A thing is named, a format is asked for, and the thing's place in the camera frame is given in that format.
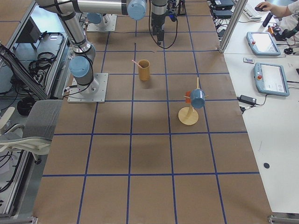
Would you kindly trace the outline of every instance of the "white keyboard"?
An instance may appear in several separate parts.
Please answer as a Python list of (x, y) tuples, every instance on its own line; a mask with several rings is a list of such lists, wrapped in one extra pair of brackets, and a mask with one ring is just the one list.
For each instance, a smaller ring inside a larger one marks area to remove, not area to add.
[(262, 16), (249, 3), (246, 3), (243, 14), (249, 21), (259, 21), (262, 19)]

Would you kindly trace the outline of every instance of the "white sleeve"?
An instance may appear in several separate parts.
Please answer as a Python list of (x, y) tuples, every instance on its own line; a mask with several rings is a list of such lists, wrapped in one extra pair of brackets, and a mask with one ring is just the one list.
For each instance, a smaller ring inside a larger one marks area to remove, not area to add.
[(291, 13), (294, 13), (296, 9), (299, 8), (299, 0), (291, 3), (290, 5), (288, 5), (288, 8), (290, 10)]

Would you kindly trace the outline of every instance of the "blue cup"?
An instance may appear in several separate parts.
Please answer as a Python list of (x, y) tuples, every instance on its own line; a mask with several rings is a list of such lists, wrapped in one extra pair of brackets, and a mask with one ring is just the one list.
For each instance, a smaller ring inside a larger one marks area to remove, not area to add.
[(205, 105), (205, 92), (195, 89), (190, 94), (191, 105), (194, 108), (202, 108)]

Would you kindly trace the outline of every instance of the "office chair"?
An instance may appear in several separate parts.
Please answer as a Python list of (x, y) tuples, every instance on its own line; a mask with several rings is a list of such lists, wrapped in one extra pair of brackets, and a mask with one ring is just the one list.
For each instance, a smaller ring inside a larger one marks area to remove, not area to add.
[[(61, 105), (62, 100), (37, 101), (28, 115), (25, 126), (16, 124), (3, 135), (0, 133), (0, 152), (6, 149), (8, 151), (27, 150), (32, 153), (36, 164), (40, 163), (38, 155), (49, 153)], [(2, 124), (6, 124), (12, 109), (6, 112), (8, 115), (6, 113), (3, 115), (0, 122)], [(18, 128), (23, 130), (22, 137), (14, 132)]]

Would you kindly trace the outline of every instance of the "blue tablet frame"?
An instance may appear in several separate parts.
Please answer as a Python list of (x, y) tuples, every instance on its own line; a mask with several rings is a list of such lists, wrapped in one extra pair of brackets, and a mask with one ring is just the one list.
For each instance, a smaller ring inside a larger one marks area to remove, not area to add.
[[(280, 76), (282, 78), (282, 83), (284, 85), (285, 92), (277, 92), (277, 91), (270, 91), (270, 90), (265, 90), (264, 89), (264, 81), (262, 79), (258, 79), (257, 76), (263, 75), (262, 71), (262, 65), (270, 65), (270, 66), (275, 66), (280, 68)], [(277, 95), (277, 96), (289, 96), (290, 92), (288, 89), (288, 83), (285, 78), (285, 71), (282, 65), (277, 65), (277, 64), (268, 64), (268, 63), (256, 63), (254, 66), (254, 79), (256, 82), (256, 88), (259, 92), (261, 93), (266, 93), (266, 94), (271, 94), (271, 95)]]
[[(271, 40), (271, 42), (272, 42), (272, 45), (273, 45), (273, 47), (274, 47), (274, 49), (275, 49), (276, 52), (262, 52), (262, 51), (259, 51), (259, 50), (257, 49), (256, 45), (255, 45), (255, 44), (252, 44), (252, 42), (255, 41), (255, 40), (253, 39), (252, 34), (268, 34), (268, 35), (269, 35), (269, 38), (270, 38), (270, 40)], [(281, 54), (281, 53), (280, 53), (280, 50), (278, 49), (278, 47), (277, 47), (277, 45), (276, 45), (276, 43), (274, 42), (274, 39), (272, 38), (271, 34), (268, 33), (268, 32), (248, 32), (247, 35), (246, 35), (246, 38), (247, 38), (248, 44), (249, 44), (249, 46), (250, 46), (252, 52), (253, 52), (255, 55), (278, 56), (278, 55)]]

